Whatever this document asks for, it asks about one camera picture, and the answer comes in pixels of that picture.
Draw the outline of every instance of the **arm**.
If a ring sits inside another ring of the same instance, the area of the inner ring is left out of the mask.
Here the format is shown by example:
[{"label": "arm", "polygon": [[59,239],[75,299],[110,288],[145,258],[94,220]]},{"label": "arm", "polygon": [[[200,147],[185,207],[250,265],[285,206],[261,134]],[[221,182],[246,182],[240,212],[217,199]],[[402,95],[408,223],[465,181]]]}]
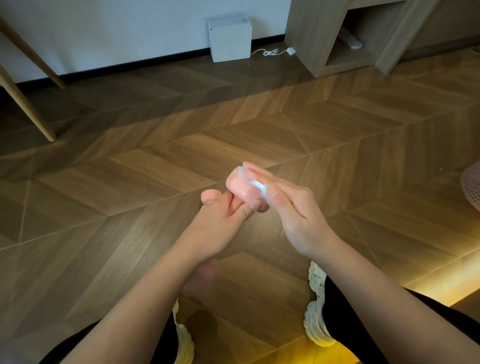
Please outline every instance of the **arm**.
[{"label": "arm", "polygon": [[310,190],[269,184],[292,245],[317,263],[342,291],[391,363],[478,363],[480,345],[390,280],[327,225]]},{"label": "arm", "polygon": [[188,277],[220,253],[260,206],[252,201],[228,216],[232,197],[227,192],[204,205],[178,241],[62,363],[149,363]]}]

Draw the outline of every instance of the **black baseboard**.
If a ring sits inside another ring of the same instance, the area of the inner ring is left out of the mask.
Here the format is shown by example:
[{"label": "black baseboard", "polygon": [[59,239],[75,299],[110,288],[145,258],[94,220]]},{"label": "black baseboard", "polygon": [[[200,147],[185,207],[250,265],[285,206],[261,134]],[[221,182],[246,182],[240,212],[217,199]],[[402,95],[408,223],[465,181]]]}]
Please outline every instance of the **black baseboard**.
[{"label": "black baseboard", "polygon": [[471,36],[468,38],[456,39],[449,42],[433,44],[420,48],[407,49],[400,62],[412,61],[418,58],[435,56],[441,53],[453,52],[468,47],[474,47],[480,44],[480,36]]},{"label": "black baseboard", "polygon": [[[267,36],[265,38],[253,39],[252,47],[262,47],[267,44],[283,42],[285,39],[285,34],[280,34],[277,36]],[[184,53],[171,54],[168,56],[155,57],[147,60],[134,61],[129,63],[116,64],[113,66],[95,68],[93,70],[81,71],[63,74],[60,78],[65,83],[71,83],[79,80],[84,80],[92,77],[100,77],[113,73],[120,73],[126,71],[132,71],[143,67],[157,66],[163,63],[170,63],[175,61],[187,60],[190,58],[196,58],[201,56],[208,56],[210,54],[210,48],[197,49]],[[18,88],[24,92],[29,93],[35,90],[38,90],[43,87],[54,85],[53,81],[48,77],[40,78],[38,80],[24,81],[17,83]],[[0,99],[7,96],[7,92],[4,89],[0,89]]]}]

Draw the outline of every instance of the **person's left arm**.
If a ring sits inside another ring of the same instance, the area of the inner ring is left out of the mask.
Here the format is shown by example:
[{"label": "person's left arm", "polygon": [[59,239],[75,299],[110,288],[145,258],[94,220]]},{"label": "person's left arm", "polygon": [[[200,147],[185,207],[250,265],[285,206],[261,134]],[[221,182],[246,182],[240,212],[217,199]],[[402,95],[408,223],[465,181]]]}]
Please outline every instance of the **person's left arm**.
[{"label": "person's left arm", "polygon": [[227,192],[204,205],[177,242],[62,363],[149,363],[188,277],[220,253],[260,206],[251,201],[228,216],[232,197]]}]

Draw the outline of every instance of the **person's leg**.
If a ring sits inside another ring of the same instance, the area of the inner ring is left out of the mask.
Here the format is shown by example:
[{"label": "person's leg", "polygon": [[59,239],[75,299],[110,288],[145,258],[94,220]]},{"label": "person's leg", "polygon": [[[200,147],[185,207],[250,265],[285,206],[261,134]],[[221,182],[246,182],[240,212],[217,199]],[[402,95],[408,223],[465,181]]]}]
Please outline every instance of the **person's leg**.
[{"label": "person's leg", "polygon": [[[40,364],[58,364],[77,344],[99,323],[97,321],[53,348],[40,362]],[[177,358],[178,337],[173,314],[170,314],[158,341],[151,363],[173,364]]]},{"label": "person's leg", "polygon": [[[480,323],[427,296],[408,291],[480,344]],[[388,363],[345,296],[329,277],[325,280],[325,303],[322,316],[330,336],[347,347],[362,363]]]}]

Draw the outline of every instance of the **fingernail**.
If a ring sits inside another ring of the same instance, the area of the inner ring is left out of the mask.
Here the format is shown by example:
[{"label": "fingernail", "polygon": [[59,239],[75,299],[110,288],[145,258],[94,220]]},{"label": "fingernail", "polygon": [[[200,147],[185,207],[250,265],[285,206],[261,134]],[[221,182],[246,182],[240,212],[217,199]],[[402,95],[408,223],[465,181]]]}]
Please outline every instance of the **fingernail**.
[{"label": "fingernail", "polygon": [[250,202],[250,208],[253,211],[256,211],[260,207],[261,204],[262,203],[259,200],[252,201],[252,202]]},{"label": "fingernail", "polygon": [[267,194],[270,197],[275,197],[277,193],[278,193],[278,191],[277,191],[275,186],[273,186],[273,185],[268,185],[267,186]]}]

